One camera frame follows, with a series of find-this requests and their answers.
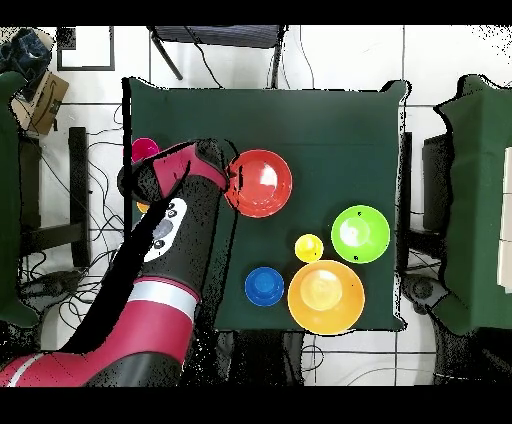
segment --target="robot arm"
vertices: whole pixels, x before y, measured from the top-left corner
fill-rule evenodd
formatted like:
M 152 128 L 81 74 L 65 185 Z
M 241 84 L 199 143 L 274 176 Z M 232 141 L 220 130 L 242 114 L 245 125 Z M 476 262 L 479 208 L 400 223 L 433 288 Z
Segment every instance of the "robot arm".
M 132 178 L 133 197 L 152 204 L 132 235 L 148 229 L 152 234 L 123 243 L 91 310 L 62 350 L 13 360 L 0 372 L 0 386 L 171 386 L 179 381 L 227 179 L 212 140 L 183 143 L 138 162 Z M 123 190 L 122 174 L 119 182 Z M 118 278 L 130 276 L 131 268 L 139 272 L 129 280 L 133 286 L 123 289 L 127 281 Z M 124 306 L 113 328 L 103 325 L 108 336 L 104 341 L 97 336 L 98 347 L 85 354 L 69 353 L 80 352 L 84 335 L 100 323 L 113 298 L 109 293 L 116 290 L 125 296 Z

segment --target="blue bowl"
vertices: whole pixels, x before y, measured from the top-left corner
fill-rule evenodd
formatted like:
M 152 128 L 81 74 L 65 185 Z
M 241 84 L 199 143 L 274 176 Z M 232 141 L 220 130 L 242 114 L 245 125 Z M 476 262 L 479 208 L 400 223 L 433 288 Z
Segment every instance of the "blue bowl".
M 275 305 L 283 293 L 283 277 L 273 268 L 256 268 L 245 279 L 245 294 L 256 306 Z

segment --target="green table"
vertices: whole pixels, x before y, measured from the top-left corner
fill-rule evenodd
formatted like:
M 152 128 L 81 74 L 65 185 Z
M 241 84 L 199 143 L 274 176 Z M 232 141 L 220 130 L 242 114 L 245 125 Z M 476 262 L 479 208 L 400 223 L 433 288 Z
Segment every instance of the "green table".
M 330 241 L 336 216 L 355 204 L 379 209 L 393 228 L 398 165 L 398 104 L 406 83 L 387 84 L 382 92 L 280 90 L 162 90 L 130 79 L 133 140 L 149 137 L 161 148 L 194 138 L 215 138 L 227 159 L 234 153 L 268 149 L 283 157 L 293 175 L 288 203 L 263 219 L 238 216 L 229 256 L 235 213 L 219 206 L 213 256 L 206 284 L 226 285 L 217 313 L 219 330 L 299 330 L 286 304 L 260 308 L 246 299 L 244 281 L 258 266 L 278 270 L 289 284 L 303 265 L 295 257 L 295 240 L 304 233 L 324 242 L 324 259 L 343 262 Z M 141 214 L 133 205 L 133 221 Z M 361 278 L 366 305 L 357 329 L 399 330 L 393 315 L 395 237 L 377 261 L 347 264 Z

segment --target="yellow bowl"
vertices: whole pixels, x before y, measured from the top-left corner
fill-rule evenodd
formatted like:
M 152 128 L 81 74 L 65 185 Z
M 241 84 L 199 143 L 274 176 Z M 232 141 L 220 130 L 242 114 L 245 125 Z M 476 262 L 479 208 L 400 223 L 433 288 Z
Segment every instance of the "yellow bowl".
M 144 203 L 137 202 L 137 208 L 141 213 L 146 213 L 149 209 L 149 205 L 145 205 Z
M 288 308 L 306 330 L 340 334 L 352 327 L 364 308 L 364 289 L 357 274 L 336 261 L 304 265 L 288 288 Z
M 304 234 L 295 242 L 295 255 L 302 262 L 318 261 L 324 253 L 324 244 L 314 234 Z

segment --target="cardboard box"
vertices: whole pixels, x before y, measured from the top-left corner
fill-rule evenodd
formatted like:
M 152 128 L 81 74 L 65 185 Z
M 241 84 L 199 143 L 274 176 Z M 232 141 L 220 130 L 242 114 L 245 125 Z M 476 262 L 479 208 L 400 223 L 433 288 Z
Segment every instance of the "cardboard box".
M 11 40 L 20 28 L 0 27 L 0 44 Z M 46 48 L 51 51 L 55 42 L 53 38 L 39 29 L 34 29 L 34 31 Z M 47 135 L 68 86 L 69 83 L 47 70 L 32 101 L 27 102 L 22 96 L 15 97 L 11 106 L 21 128 L 36 133 L 36 135 Z

